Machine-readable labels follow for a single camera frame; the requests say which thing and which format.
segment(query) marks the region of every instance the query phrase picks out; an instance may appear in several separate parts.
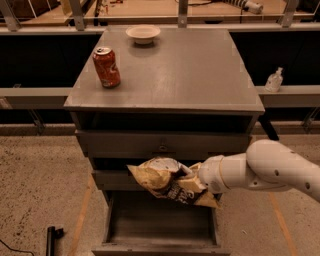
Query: cabinet top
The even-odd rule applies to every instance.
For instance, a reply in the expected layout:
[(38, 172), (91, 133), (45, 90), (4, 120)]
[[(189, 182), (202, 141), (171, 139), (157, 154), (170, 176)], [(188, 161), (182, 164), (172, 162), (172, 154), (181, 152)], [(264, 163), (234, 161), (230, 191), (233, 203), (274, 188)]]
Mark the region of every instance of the cabinet top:
[(121, 84), (101, 86), (92, 56), (65, 108), (130, 112), (259, 112), (264, 107), (227, 30), (161, 28), (138, 45), (124, 27), (109, 26), (98, 46), (116, 54)]

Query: concrete floor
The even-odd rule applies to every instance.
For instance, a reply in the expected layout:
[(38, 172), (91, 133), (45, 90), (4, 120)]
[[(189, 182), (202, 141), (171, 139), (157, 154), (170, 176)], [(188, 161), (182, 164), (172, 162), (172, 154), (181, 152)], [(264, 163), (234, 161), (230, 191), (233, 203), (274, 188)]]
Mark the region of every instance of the concrete floor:
[[(45, 255), (49, 226), (66, 232), (56, 256), (92, 256), (101, 244), (108, 209), (73, 132), (47, 127), (37, 136), (34, 127), (0, 127), (0, 239), (10, 247)], [(281, 135), (280, 141), (320, 163), (320, 135)], [(221, 203), (218, 233), (232, 255), (320, 255), (320, 204), (304, 194), (239, 189)], [(0, 255), (31, 254), (0, 244)]]

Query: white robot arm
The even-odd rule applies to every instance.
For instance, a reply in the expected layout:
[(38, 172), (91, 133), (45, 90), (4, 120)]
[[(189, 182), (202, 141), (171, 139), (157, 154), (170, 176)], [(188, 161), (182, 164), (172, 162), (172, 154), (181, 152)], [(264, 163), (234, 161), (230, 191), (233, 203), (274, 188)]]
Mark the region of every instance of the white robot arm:
[(254, 14), (260, 14), (263, 10), (262, 4), (250, 0), (223, 0), (223, 2), (242, 9), (247, 9)]
[(320, 167), (272, 140), (256, 141), (243, 154), (208, 158), (201, 164), (199, 178), (213, 194), (232, 188), (296, 188), (320, 202)]

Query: soda can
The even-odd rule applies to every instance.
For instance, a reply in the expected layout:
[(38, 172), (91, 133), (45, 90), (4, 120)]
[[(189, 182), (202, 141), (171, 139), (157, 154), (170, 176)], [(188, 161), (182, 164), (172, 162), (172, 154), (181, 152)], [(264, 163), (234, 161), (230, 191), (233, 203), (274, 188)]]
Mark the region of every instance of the soda can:
[(110, 47), (96, 48), (93, 53), (93, 63), (103, 87), (114, 88), (120, 84), (116, 55)]

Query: chip bag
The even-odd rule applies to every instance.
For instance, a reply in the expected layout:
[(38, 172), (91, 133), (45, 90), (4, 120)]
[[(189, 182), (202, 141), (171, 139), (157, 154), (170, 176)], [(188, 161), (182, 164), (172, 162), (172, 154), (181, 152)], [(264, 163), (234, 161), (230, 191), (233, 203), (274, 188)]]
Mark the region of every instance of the chip bag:
[(187, 167), (172, 158), (156, 157), (139, 166), (127, 165), (135, 180), (157, 198), (189, 205), (220, 208), (217, 199), (200, 182), (201, 163)]

